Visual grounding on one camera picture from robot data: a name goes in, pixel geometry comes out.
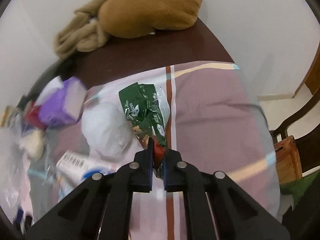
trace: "barcode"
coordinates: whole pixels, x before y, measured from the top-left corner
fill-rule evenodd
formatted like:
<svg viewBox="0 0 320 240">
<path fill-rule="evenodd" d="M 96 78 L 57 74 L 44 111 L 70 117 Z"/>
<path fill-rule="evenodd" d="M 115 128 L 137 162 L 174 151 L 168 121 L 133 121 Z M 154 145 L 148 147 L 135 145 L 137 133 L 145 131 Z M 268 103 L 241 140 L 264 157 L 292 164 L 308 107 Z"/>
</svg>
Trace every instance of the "barcode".
<svg viewBox="0 0 320 240">
<path fill-rule="evenodd" d="M 71 156 L 69 154 L 64 155 L 63 160 L 65 160 L 66 162 L 69 162 L 70 164 L 78 167 L 78 168 L 82 168 L 84 161 L 79 160 L 78 158 Z"/>
</svg>

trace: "metal screw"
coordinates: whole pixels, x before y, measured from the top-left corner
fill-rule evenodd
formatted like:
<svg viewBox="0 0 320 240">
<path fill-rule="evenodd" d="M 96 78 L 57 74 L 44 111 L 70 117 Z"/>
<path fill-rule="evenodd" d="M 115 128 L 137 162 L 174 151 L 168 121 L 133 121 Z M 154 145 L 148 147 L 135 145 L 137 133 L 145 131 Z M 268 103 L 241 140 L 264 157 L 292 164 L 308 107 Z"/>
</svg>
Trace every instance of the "metal screw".
<svg viewBox="0 0 320 240">
<path fill-rule="evenodd" d="M 223 179 L 226 176 L 222 171 L 217 171 L 214 175 L 217 179 Z"/>
<path fill-rule="evenodd" d="M 177 163 L 178 168 L 184 169 L 186 166 L 187 166 L 187 164 L 185 162 L 178 162 Z"/>
<path fill-rule="evenodd" d="M 99 172 L 96 172 L 96 173 L 92 174 L 91 178 L 92 178 L 93 180 L 99 180 L 99 179 L 102 178 L 102 174 L 99 173 Z"/>
<path fill-rule="evenodd" d="M 139 163 L 133 162 L 129 164 L 129 167 L 133 170 L 139 168 Z"/>
</svg>

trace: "tiled floor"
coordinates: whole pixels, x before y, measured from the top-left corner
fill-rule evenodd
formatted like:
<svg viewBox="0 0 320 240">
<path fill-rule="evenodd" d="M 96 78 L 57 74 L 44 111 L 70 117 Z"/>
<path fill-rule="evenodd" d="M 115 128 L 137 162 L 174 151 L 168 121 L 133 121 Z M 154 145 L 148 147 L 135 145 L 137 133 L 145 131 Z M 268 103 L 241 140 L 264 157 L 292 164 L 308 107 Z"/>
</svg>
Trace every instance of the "tiled floor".
<svg viewBox="0 0 320 240">
<path fill-rule="evenodd" d="M 274 101 L 261 101 L 260 105 L 267 117 L 269 130 L 276 129 L 283 120 L 298 111 L 312 97 L 305 84 L 292 99 Z M 296 139 L 307 134 L 320 123 L 320 103 L 318 103 L 307 115 L 288 128 L 288 135 Z"/>
</svg>

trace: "red package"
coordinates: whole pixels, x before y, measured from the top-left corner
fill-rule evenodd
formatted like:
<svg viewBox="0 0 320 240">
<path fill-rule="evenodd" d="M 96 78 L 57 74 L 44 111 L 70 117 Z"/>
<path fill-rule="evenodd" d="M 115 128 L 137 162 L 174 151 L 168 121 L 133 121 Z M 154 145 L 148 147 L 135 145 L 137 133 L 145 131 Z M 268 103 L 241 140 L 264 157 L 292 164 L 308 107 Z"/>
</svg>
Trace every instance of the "red package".
<svg viewBox="0 0 320 240">
<path fill-rule="evenodd" d="M 153 141 L 153 167 L 157 169 L 165 156 L 165 149 L 159 144 L 156 136 L 153 137 Z"/>
<path fill-rule="evenodd" d="M 38 118 L 41 106 L 34 106 L 34 104 L 35 104 L 34 102 L 31 103 L 30 109 L 27 111 L 24 118 L 32 126 L 39 128 L 41 130 L 46 130 L 48 126 L 41 123 Z"/>
</svg>

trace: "bedsheet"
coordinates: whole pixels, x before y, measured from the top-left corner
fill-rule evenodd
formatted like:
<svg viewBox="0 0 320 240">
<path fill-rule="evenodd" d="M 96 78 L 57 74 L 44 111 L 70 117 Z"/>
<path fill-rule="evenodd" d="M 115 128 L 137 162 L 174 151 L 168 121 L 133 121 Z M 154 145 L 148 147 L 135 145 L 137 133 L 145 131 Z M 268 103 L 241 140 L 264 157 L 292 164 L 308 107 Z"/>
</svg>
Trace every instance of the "bedsheet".
<svg viewBox="0 0 320 240">
<path fill-rule="evenodd" d="M 171 65 L 131 75 L 93 87 L 88 98 L 98 94 L 122 111 L 119 90 L 132 83 L 160 86 L 170 106 L 166 127 L 168 146 L 200 171 L 224 171 L 273 216 L 277 215 L 280 190 L 276 155 L 263 111 L 251 97 L 246 79 L 237 65 L 196 61 Z M 71 150 L 102 158 L 90 149 L 76 125 L 46 131 L 53 162 Z M 117 169 L 131 162 L 142 150 L 136 138 L 125 149 L 124 158 L 111 163 Z M 48 158 L 30 164 L 45 170 Z M 29 173 L 32 212 L 35 221 L 58 203 L 59 184 L 44 182 Z M 130 234 L 135 239 L 187 239 L 182 193 L 166 193 L 161 179 L 153 177 L 149 194 L 134 193 Z"/>
</svg>

